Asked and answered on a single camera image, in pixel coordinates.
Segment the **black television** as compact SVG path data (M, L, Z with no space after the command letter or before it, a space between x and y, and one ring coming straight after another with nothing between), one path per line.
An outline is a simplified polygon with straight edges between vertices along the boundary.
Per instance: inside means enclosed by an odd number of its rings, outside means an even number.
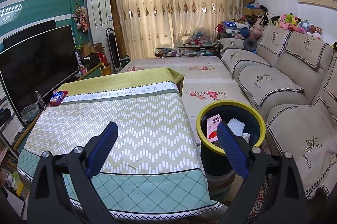
M37 102L45 102L62 82L78 72L75 41L70 25L45 31L1 52L1 79L18 115Z

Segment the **plush toy pile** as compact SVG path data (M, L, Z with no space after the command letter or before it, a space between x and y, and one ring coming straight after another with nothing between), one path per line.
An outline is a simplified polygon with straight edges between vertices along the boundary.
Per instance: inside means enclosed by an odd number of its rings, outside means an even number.
M258 15L252 25L245 15L240 15L238 20L225 20L215 28L215 31L219 40L223 37L242 40L253 38L254 40L258 40L262 36L263 29L269 25L303 33L323 41L323 30L320 27L314 26L308 20L295 17L292 13L276 16L265 12Z

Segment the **beige sofa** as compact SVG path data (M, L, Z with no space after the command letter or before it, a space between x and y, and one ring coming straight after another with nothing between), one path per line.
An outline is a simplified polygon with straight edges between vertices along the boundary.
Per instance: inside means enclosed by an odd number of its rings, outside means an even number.
M266 26L255 52L219 41L222 62L266 123L263 147L291 152L308 199L336 187L336 51L315 37Z

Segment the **black tower fan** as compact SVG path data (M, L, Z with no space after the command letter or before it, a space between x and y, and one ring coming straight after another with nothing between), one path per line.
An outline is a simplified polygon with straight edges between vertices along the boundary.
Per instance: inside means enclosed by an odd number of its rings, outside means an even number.
M111 55L112 65L114 67L114 70L119 72L122 69L122 65L120 62L120 56L118 51L118 45L115 38L115 32L112 28L106 29L106 37L107 37L107 43L108 48Z

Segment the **dark neck pillow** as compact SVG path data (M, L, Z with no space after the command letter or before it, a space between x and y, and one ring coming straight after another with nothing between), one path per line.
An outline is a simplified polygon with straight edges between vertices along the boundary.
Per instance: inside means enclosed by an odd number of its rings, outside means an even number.
M243 48L246 51L254 52L257 50L257 40L253 37L248 37L243 42Z

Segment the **clear water bottle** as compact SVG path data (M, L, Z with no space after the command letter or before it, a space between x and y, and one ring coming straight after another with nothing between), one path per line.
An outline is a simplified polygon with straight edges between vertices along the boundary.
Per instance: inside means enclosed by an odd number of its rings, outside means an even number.
M46 104L43 101L43 98L42 98L41 94L37 90L35 91L35 96L36 96L37 101L38 101L39 105L41 106L41 108L44 109L46 107Z

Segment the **red tray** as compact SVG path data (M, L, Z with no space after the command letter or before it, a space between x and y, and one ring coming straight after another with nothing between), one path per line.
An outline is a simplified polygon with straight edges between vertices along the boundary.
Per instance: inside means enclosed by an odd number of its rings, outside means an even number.
M68 94L68 91L55 92L55 94L53 94L52 98L50 99L50 102L49 102L50 106L51 107L59 106L61 102L63 102L67 94Z

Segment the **cream curtain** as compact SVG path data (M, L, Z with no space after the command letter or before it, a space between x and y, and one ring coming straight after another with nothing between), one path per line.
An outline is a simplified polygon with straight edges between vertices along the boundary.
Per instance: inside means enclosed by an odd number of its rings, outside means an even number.
M155 56L158 47L180 47L202 33L238 17L241 0L115 0L124 46L131 59Z

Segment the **glass ashtray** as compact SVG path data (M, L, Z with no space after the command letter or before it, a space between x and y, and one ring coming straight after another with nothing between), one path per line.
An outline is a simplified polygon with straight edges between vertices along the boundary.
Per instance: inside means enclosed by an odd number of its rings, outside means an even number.
M23 120L28 123L32 122L37 117L37 115L39 115L39 113L40 109L37 104L30 104L21 111Z

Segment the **artificial flower decoration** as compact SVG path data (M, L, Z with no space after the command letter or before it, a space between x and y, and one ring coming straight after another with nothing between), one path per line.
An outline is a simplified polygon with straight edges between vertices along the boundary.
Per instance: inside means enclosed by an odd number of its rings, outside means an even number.
M76 23L76 29L79 29L82 32L88 32L89 24L87 17L87 8L77 4L75 12L72 14L72 18Z

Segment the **white air conditioner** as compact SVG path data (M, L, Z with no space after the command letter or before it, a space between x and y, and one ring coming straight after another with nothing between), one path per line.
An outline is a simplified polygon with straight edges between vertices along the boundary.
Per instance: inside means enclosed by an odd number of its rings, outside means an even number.
M92 42L102 44L106 58L112 64L106 36L106 30L113 28L110 0L86 0L86 2Z

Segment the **yellow rimmed trash bin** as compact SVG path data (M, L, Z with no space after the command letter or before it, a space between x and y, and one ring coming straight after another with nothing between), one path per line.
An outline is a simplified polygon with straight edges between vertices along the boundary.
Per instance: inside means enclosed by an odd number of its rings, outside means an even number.
M207 139L207 119L219 114L222 122L218 125L218 140ZM238 119L245 123L243 133L249 133L250 143L232 133L227 123ZM266 136L265 122L253 107L232 100L221 100L204 107L198 114L197 134L201 140L201 159L206 174L224 176L234 171L240 176L248 176L247 152L252 147L261 146Z

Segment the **white drawer cabinet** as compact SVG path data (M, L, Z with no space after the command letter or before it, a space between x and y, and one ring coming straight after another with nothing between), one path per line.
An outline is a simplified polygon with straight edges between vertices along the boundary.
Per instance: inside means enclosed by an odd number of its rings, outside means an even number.
M9 109L11 111L11 117L9 121L6 121L1 126L1 133L6 141L10 145L13 145L21 134L21 131L24 129L24 126L21 123L19 117L16 115L15 111L12 109L9 100L6 97L1 100L1 108Z

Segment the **pink strawberry milk carton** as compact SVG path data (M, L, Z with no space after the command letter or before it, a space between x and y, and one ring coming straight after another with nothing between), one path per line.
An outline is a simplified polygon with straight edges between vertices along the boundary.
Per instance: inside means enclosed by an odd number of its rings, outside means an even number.
M217 128L222 122L219 114L207 119L207 139L211 143L218 140Z

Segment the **white pill bottle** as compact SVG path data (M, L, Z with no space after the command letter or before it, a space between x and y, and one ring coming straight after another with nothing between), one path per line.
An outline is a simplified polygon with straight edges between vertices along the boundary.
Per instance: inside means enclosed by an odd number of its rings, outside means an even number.
M249 133L242 133L242 137L249 144L251 135Z

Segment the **low glass shelf clutter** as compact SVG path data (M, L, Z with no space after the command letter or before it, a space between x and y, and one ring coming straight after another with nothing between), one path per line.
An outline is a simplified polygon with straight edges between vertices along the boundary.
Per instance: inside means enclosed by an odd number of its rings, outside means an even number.
M216 44L186 44L181 47L160 47L155 49L156 57L216 56Z

